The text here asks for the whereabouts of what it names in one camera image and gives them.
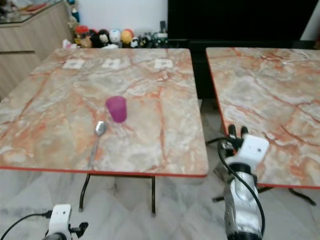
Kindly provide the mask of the blue figurine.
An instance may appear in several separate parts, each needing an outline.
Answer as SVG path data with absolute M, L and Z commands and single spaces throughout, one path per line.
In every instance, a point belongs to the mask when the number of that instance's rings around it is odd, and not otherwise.
M 79 15 L 79 12 L 76 7 L 77 0 L 66 0 L 66 2 L 70 6 L 71 16 L 79 23 L 80 22 L 80 15 Z

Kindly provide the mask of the light wooden cabinet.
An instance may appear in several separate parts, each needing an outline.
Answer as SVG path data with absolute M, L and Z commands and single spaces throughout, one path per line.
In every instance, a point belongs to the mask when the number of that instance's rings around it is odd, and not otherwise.
M 69 18 L 66 0 L 48 0 L 34 14 L 0 19 L 0 98 L 72 39 Z

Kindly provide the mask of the purple plastic cup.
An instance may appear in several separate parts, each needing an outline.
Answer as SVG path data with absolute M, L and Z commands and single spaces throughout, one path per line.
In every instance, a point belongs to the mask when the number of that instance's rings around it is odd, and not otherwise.
M 125 122 L 127 119 L 127 102 L 123 96 L 112 96 L 105 101 L 110 116 L 116 123 Z

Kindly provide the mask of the white round toy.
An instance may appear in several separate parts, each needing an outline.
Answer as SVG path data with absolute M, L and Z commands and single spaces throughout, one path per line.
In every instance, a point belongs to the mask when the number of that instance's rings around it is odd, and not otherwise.
M 119 29 L 111 29 L 109 38 L 112 44 L 119 45 L 121 43 L 121 31 Z

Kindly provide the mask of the silver metal spoon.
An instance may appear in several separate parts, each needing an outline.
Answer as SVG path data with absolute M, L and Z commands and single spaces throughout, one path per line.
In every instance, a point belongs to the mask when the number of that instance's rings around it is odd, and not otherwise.
M 94 128 L 96 139 L 94 140 L 93 148 L 91 149 L 91 153 L 90 153 L 89 162 L 87 164 L 87 168 L 89 170 L 91 170 L 94 166 L 96 155 L 98 153 L 99 141 L 101 137 L 105 134 L 105 132 L 106 132 L 106 123 L 104 121 L 98 121 Z

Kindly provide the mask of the marble-top table with cup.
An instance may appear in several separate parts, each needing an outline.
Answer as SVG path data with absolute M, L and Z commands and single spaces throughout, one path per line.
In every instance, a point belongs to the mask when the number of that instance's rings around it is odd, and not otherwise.
M 119 69 L 102 68 L 119 58 Z M 155 69 L 156 58 L 173 68 Z M 83 59 L 80 69 L 63 68 Z M 126 121 L 106 101 L 126 99 Z M 106 124 L 92 169 L 98 121 Z M 210 171 L 194 68 L 185 48 L 60 48 L 0 103 L 0 169 L 205 178 Z

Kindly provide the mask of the orange round toy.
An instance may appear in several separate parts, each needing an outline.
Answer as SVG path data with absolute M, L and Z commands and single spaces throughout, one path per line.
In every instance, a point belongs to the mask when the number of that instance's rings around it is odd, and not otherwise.
M 124 46 L 130 46 L 134 39 L 134 32 L 131 29 L 124 29 L 121 32 L 120 39 Z

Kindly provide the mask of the black plush toy with face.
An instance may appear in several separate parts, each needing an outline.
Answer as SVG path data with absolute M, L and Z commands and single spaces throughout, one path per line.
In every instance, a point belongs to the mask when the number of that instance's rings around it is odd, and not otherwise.
M 98 38 L 102 44 L 102 48 L 110 44 L 110 34 L 106 29 L 100 29 L 98 31 Z

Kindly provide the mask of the small pink white object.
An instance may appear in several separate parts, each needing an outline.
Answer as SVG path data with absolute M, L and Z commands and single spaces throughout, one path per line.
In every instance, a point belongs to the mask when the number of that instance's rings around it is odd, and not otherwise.
M 62 41 L 62 48 L 66 50 L 74 50 L 74 49 L 77 49 L 78 47 L 79 47 L 78 44 L 71 42 L 68 39 L 64 39 Z

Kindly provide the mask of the white paper tag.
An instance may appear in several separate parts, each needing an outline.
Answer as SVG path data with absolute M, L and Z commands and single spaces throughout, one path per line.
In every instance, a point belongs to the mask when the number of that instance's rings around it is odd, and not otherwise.
M 105 58 L 102 63 L 102 68 L 117 70 L 121 68 L 121 59 L 119 58 Z
M 82 69 L 83 64 L 85 63 L 84 59 L 67 59 L 64 62 L 62 68 L 64 69 Z
M 171 69 L 174 62 L 169 58 L 156 58 L 154 61 L 154 69 Z

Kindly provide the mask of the empty marble-top table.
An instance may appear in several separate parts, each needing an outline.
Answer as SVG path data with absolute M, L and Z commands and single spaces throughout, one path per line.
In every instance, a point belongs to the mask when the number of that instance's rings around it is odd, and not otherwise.
M 211 46 L 205 54 L 223 125 L 269 142 L 259 185 L 320 190 L 320 50 Z

